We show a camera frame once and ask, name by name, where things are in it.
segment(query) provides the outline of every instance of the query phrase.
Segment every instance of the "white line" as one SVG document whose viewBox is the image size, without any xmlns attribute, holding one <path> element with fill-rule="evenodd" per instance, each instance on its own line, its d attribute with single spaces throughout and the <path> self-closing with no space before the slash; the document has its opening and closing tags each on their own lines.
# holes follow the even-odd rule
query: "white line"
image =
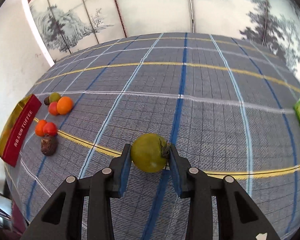
<svg viewBox="0 0 300 240">
<path fill-rule="evenodd" d="M 28 169 L 28 167 L 24 164 L 24 162 L 21 159 L 21 164 L 23 169 L 26 171 L 26 173 L 28 173 L 35 181 L 38 182 L 40 188 L 45 192 L 45 194 L 48 195 L 48 197 L 51 197 L 51 193 L 45 188 L 45 186 L 41 183 L 41 181 L 38 179 L 37 176 L 35 176 L 34 174 L 32 174 L 32 172 Z M 82 222 L 82 225 L 85 229 L 87 229 L 87 225 L 85 223 Z"/>
<path fill-rule="evenodd" d="M 185 100 L 191 100 L 195 102 L 205 102 L 211 104 L 220 104 L 220 105 L 230 105 L 230 106 L 240 106 L 243 105 L 247 108 L 262 110 L 265 112 L 275 113 L 275 114 L 295 114 L 295 111 L 292 108 L 272 108 L 268 106 L 261 106 L 257 104 L 251 104 L 246 102 L 239 102 L 234 100 L 222 100 L 222 99 L 214 99 L 214 98 L 198 98 L 194 96 L 188 95 L 178 95 L 178 94 L 157 94 L 157 93 L 146 93 L 146 92 L 121 92 L 121 91 L 70 91 L 65 92 L 66 95 L 71 94 L 96 94 L 96 95 L 120 95 L 125 94 L 129 96 L 144 96 L 144 97 L 159 97 L 159 98 L 183 98 Z"/>
<path fill-rule="evenodd" d="M 128 79 L 127 83 L 125 84 L 125 86 L 123 87 L 120 95 L 117 96 L 117 98 L 115 99 L 110 111 L 108 112 L 108 115 L 106 116 L 105 120 L 103 121 L 103 124 L 100 128 L 100 130 L 98 131 L 98 134 L 97 136 L 95 137 L 94 139 L 94 146 L 98 145 L 98 143 L 100 142 L 100 138 L 102 137 L 102 134 L 103 132 L 105 131 L 107 125 L 108 125 L 108 122 L 109 120 L 111 119 L 111 116 L 113 114 L 113 112 L 115 111 L 115 109 L 117 108 L 117 105 L 121 99 L 121 97 L 124 95 L 124 92 L 126 92 L 126 90 L 128 89 L 128 87 L 130 86 L 131 82 L 133 81 L 133 79 L 135 78 L 135 76 L 137 75 L 139 69 L 141 68 L 143 62 L 145 61 L 145 59 L 148 57 L 148 55 L 150 54 L 150 52 L 152 51 L 152 49 L 154 48 L 154 46 L 157 44 L 157 42 L 159 41 L 159 39 L 162 37 L 163 33 L 161 33 L 159 35 L 159 37 L 155 40 L 155 42 L 152 44 L 152 46 L 150 47 L 150 49 L 147 51 L 147 53 L 144 55 L 144 57 L 140 60 L 140 63 L 139 65 L 135 68 L 134 72 L 132 73 L 132 75 L 130 76 L 130 78 Z M 92 148 L 87 156 L 86 156 L 86 159 L 84 160 L 84 163 L 81 167 L 81 170 L 80 170 L 80 173 L 79 173 L 79 178 L 83 178 L 85 172 L 86 172 L 86 169 L 87 169 L 87 166 L 89 165 L 89 162 L 90 162 L 90 159 L 92 158 L 93 156 L 93 152 L 94 152 L 94 148 Z"/>
<path fill-rule="evenodd" d="M 71 63 L 73 63 L 81 54 L 79 54 L 77 57 L 75 57 L 70 63 L 66 64 L 66 66 L 57 74 L 57 76 L 62 72 L 64 71 Z M 42 93 L 46 90 L 46 88 L 55 80 L 55 78 L 53 78 L 50 83 L 44 88 L 44 90 L 42 91 Z"/>
<path fill-rule="evenodd" d="M 144 48 L 136 48 L 136 49 L 125 49 L 124 51 L 134 51 L 134 50 L 142 50 L 142 49 L 150 49 L 150 47 L 144 47 Z M 184 47 L 155 47 L 153 49 L 184 49 Z M 206 51 L 213 51 L 213 52 L 218 52 L 217 49 L 210 49 L 210 48 L 193 48 L 193 47 L 186 47 L 186 49 L 194 49 L 194 50 L 206 50 Z M 122 52 L 123 50 L 115 50 L 115 51 L 111 51 L 111 52 L 107 52 L 107 53 L 104 53 L 103 55 L 107 55 L 107 54 L 111 54 L 111 53 L 116 53 L 116 52 Z M 236 53 L 236 52 L 232 52 L 232 51 L 222 51 L 222 53 L 225 53 L 225 54 L 231 54 L 231 55 L 236 55 L 238 57 L 243 57 L 243 58 L 248 58 L 248 56 L 244 55 L 244 54 L 240 54 L 240 53 Z M 101 54 L 98 54 L 98 55 L 94 55 L 94 56 L 90 56 L 90 57 L 85 57 L 85 58 L 82 58 L 82 59 L 78 59 L 78 60 L 75 60 L 74 62 L 78 62 L 78 61 L 81 61 L 81 60 L 84 60 L 84 59 L 87 59 L 87 58 L 93 58 L 93 57 L 98 57 L 100 56 Z M 256 60 L 256 61 L 259 61 L 259 62 L 262 62 L 264 64 L 267 64 L 269 65 L 269 62 L 267 62 L 266 60 L 263 60 L 263 59 L 260 59 L 260 58 L 255 58 L 255 57 L 250 57 L 251 59 L 253 60 Z M 278 65 L 275 65 L 277 68 L 279 68 L 280 70 L 284 71 L 284 72 L 287 72 L 287 73 L 291 73 L 290 70 L 286 69 L 286 68 L 283 68 L 283 67 L 280 67 Z"/>
<path fill-rule="evenodd" d="M 280 71 L 278 70 L 278 68 L 269 60 L 269 58 L 260 50 L 260 49 L 258 49 L 258 47 L 256 46 L 256 45 L 254 45 L 251 41 L 250 41 L 250 43 L 252 44 L 252 46 L 254 46 L 256 49 L 257 49 L 257 51 L 259 51 L 262 55 L 263 55 L 263 57 L 267 60 L 267 62 L 269 62 L 269 64 L 274 68 L 274 70 L 278 73 L 278 75 L 282 78 L 282 80 L 286 83 L 286 85 L 287 85 L 287 87 L 289 88 L 289 90 L 290 90 L 290 92 L 291 92 L 291 94 L 292 94 L 292 96 L 294 97 L 294 99 L 296 100 L 296 101 L 298 101 L 298 98 L 297 98 L 297 96 L 296 96 L 296 94 L 294 93 L 294 91 L 290 88 L 290 86 L 288 85 L 288 83 L 287 83 L 287 80 L 285 79 L 285 77 L 280 73 Z"/>
<path fill-rule="evenodd" d="M 80 77 L 80 75 L 83 73 L 83 71 L 85 71 L 86 68 L 90 67 L 90 65 L 95 62 L 100 56 L 102 56 L 108 49 L 110 49 L 113 45 L 115 45 L 116 43 L 112 44 L 109 48 L 107 48 L 103 53 L 101 53 L 98 57 L 96 57 L 94 60 L 92 60 L 81 72 L 79 75 L 77 75 L 77 77 L 66 87 L 66 89 L 63 91 L 63 93 L 61 95 L 63 95 L 68 88 L 74 83 L 74 81 L 77 80 L 78 77 Z"/>
<path fill-rule="evenodd" d="M 45 73 L 44 77 L 43 77 L 41 80 L 44 80 L 44 79 L 50 74 L 50 72 L 51 72 L 51 69 L 49 69 L 49 70 Z M 38 87 L 38 85 L 34 85 L 33 89 L 30 91 L 29 95 L 31 95 L 31 94 L 33 93 L 33 91 Z"/>
<path fill-rule="evenodd" d="M 87 67 L 89 67 L 95 60 L 97 60 L 99 57 L 96 57 L 94 60 L 92 60 L 86 67 L 85 67 L 85 69 L 87 68 Z M 63 91 L 63 92 L 59 92 L 61 95 L 63 95 L 67 90 L 68 90 L 68 88 L 74 83 L 74 81 L 76 81 L 76 79 L 82 74 L 82 72 L 83 72 L 84 70 L 82 70 L 81 72 L 80 72 L 80 74 L 79 75 L 77 75 L 76 76 L 76 78 L 66 87 L 66 89 Z M 49 115 L 49 112 L 47 112 L 47 114 L 45 115 L 45 117 L 44 117 L 44 119 L 46 119 L 47 118 L 47 116 Z M 25 146 L 26 146 L 26 144 L 28 143 L 28 141 L 32 138 L 32 136 L 34 135 L 34 131 L 30 134 L 30 136 L 26 139 L 26 141 L 25 141 L 25 143 L 23 144 L 23 148 L 22 149 L 24 149 L 25 148 Z"/>
<path fill-rule="evenodd" d="M 15 184 L 15 182 L 13 181 L 13 179 L 12 179 L 12 176 L 11 176 L 11 174 L 10 174 L 10 171 L 11 171 L 11 166 L 9 165 L 9 170 L 8 170 L 8 167 L 7 167 L 7 165 L 6 165 L 6 163 L 4 162 L 3 163 L 3 165 L 4 165 L 4 168 L 5 168 L 5 173 L 8 175 L 8 177 L 10 178 L 10 180 L 11 180 L 11 182 L 12 182 L 12 184 L 14 185 L 14 187 L 15 187 L 15 189 L 16 189 L 16 191 L 18 192 L 18 194 L 19 194 L 19 190 L 18 190 L 18 183 L 17 184 Z"/>
<path fill-rule="evenodd" d="M 219 46 L 217 45 L 217 43 L 215 42 L 215 40 L 213 39 L 212 35 L 210 35 L 210 38 L 214 44 L 214 46 L 216 47 L 216 49 L 219 52 L 220 57 L 222 58 L 225 66 L 228 69 L 228 73 L 230 76 L 230 79 L 232 81 L 235 93 L 237 94 L 237 98 L 240 101 L 240 112 L 241 112 L 241 117 L 242 117 L 242 122 L 244 125 L 244 133 L 245 133 L 245 137 L 246 137 L 246 153 L 247 153 L 247 172 L 248 172 L 248 179 L 247 179 L 247 183 L 246 183 L 246 191 L 249 194 L 249 196 L 252 195 L 252 176 L 250 176 L 251 172 L 253 171 L 253 152 L 252 152 L 252 139 L 251 139 L 251 134 L 250 134 L 250 128 L 249 128 L 249 121 L 248 121 L 248 117 L 246 114 L 246 110 L 245 110 L 245 106 L 244 106 L 244 101 L 240 92 L 240 88 L 237 84 L 237 81 L 235 80 L 233 73 L 228 65 L 228 62 L 226 60 L 226 58 L 223 56 Z"/>
</svg>

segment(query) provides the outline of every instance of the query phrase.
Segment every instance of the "metal screw head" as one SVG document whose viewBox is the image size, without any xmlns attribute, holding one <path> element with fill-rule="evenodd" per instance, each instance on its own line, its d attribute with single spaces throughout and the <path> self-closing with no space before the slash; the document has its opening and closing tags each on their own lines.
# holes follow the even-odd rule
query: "metal screw head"
<svg viewBox="0 0 300 240">
<path fill-rule="evenodd" d="M 197 174 L 199 172 L 199 170 L 197 168 L 191 167 L 189 169 L 189 172 L 192 173 L 192 174 Z"/>
<path fill-rule="evenodd" d="M 67 179 L 66 179 L 66 182 L 68 183 L 72 183 L 75 181 L 75 177 L 74 176 L 69 176 Z"/>
<path fill-rule="evenodd" d="M 104 169 L 102 170 L 102 173 L 103 173 L 103 174 L 109 174 L 109 173 L 111 173 L 111 169 L 110 169 L 110 168 L 104 168 Z"/>
<path fill-rule="evenodd" d="M 226 180 L 226 182 L 228 182 L 228 183 L 234 182 L 234 178 L 232 178 L 231 176 L 226 176 L 225 180 Z"/>
</svg>

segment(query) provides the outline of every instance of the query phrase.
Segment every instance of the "white wall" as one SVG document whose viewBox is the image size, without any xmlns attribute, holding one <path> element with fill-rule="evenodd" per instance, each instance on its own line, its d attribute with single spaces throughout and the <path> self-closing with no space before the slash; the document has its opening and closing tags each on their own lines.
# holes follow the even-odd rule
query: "white wall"
<svg viewBox="0 0 300 240">
<path fill-rule="evenodd" d="M 0 8 L 0 134 L 16 103 L 49 68 L 26 19 L 22 0 L 6 0 Z M 0 191 L 4 179 L 0 159 Z"/>
</svg>

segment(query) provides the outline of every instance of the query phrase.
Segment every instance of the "cherry tomato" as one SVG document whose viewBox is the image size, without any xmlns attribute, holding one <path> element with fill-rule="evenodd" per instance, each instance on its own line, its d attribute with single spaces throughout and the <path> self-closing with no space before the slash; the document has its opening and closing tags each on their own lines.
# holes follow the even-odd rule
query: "cherry tomato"
<svg viewBox="0 0 300 240">
<path fill-rule="evenodd" d="M 58 132 L 56 125 L 53 122 L 47 122 L 43 127 L 43 133 L 55 136 Z"/>
<path fill-rule="evenodd" d="M 58 111 L 57 111 L 57 104 L 58 102 L 52 102 L 50 105 L 49 105 L 49 108 L 48 108 L 48 111 L 50 114 L 52 115 L 58 115 Z"/>
<path fill-rule="evenodd" d="M 35 126 L 34 132 L 37 136 L 43 137 L 43 127 L 47 124 L 46 120 L 40 120 L 37 125 Z"/>
</svg>

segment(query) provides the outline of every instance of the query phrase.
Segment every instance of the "table surface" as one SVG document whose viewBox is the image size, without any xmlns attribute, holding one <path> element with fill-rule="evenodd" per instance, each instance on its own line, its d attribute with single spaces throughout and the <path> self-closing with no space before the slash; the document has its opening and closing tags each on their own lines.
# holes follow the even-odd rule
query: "table surface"
<svg viewBox="0 0 300 240">
<path fill-rule="evenodd" d="M 67 115 L 52 116 L 44 104 L 36 115 L 59 128 L 57 152 L 41 153 L 34 121 L 17 166 L 7 166 L 29 221 L 67 176 L 93 175 L 125 143 L 153 132 L 192 166 L 236 174 L 280 237 L 300 226 L 300 125 L 293 111 L 300 84 L 267 48 L 207 34 L 129 37 L 60 60 L 28 94 L 43 102 L 51 92 L 75 103 Z M 132 164 L 127 191 L 111 199 L 111 210 L 115 239 L 185 238 L 189 200 L 178 199 L 169 170 L 149 174 Z"/>
</svg>

